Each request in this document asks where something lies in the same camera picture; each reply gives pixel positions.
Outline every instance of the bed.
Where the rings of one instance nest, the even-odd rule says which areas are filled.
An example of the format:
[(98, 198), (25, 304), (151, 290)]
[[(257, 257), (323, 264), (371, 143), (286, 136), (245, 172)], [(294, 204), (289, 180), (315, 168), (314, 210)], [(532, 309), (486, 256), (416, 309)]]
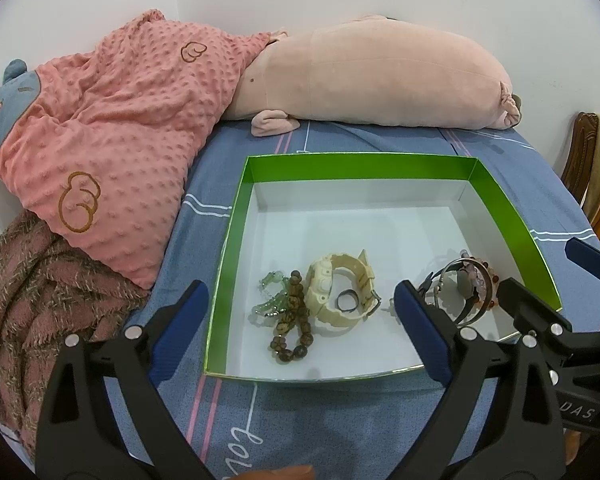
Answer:
[[(556, 174), (513, 130), (391, 128), (304, 121), (294, 132), (256, 139), (248, 122), (221, 123), (189, 172), (186, 195), (144, 324), (199, 279), (212, 285), (245, 158), (267, 153), (417, 152), (476, 156), (514, 203), (557, 284), (563, 314), (578, 331), (600, 328), (600, 282), (564, 256), (572, 236), (598, 246), (587, 219)], [(320, 478), (385, 478), (416, 439), (442, 395), (419, 370), (378, 380), (310, 388), (223, 381), (202, 374), (206, 324), (160, 394), (216, 478), (255, 468), (311, 463)], [(148, 460), (115, 383), (108, 384), (129, 451)], [(456, 459), (472, 450), (494, 384), (488, 383)]]

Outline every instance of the brown blanket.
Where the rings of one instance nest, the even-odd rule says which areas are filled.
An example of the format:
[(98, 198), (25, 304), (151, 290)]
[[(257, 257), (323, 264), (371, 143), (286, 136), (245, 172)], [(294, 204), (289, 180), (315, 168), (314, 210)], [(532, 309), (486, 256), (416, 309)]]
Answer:
[(148, 297), (32, 212), (23, 211), (0, 236), (0, 421), (20, 435), (31, 456), (64, 338), (111, 338)]

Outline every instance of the pink pillow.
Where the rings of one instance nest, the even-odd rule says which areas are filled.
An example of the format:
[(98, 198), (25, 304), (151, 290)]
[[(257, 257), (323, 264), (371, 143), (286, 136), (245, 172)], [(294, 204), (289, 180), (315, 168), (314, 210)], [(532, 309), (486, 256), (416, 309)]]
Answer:
[(520, 121), (511, 90), (506, 70), (475, 41), (367, 16), (269, 45), (224, 118), (254, 118), (258, 136), (291, 131), (292, 118), (504, 129)]
[(150, 10), (94, 52), (39, 66), (40, 94), (0, 145), (0, 179), (73, 247), (150, 288), (191, 161), (268, 41)]

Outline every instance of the cream-colored watch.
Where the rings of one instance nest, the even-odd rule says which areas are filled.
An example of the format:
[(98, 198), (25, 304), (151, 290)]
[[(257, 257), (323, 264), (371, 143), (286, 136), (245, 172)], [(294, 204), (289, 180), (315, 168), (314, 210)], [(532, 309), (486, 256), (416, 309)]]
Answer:
[[(331, 287), (333, 286), (333, 269), (349, 269), (356, 277), (358, 290), (362, 297), (360, 306), (362, 313), (345, 314), (341, 310), (329, 306)], [(380, 306), (380, 297), (374, 290), (374, 272), (366, 260), (366, 251), (355, 258), (350, 254), (327, 254), (309, 266), (306, 274), (307, 289), (304, 295), (306, 304), (312, 316), (333, 326), (352, 326), (360, 319), (373, 314)]]

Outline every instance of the blue gripper pad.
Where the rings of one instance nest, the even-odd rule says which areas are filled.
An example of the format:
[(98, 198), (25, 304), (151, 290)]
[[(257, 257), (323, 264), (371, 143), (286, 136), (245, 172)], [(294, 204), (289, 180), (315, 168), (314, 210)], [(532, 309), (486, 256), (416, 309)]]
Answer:
[(394, 308), (429, 377), (447, 386), (452, 378), (449, 348), (410, 282), (400, 282), (395, 287)]
[(154, 345), (149, 379), (156, 388), (162, 381), (173, 377), (208, 310), (209, 291), (206, 285), (199, 282), (193, 291), (190, 289), (178, 301), (177, 304), (182, 306)]
[(600, 251), (578, 238), (572, 238), (564, 246), (564, 253), (574, 264), (600, 280)]

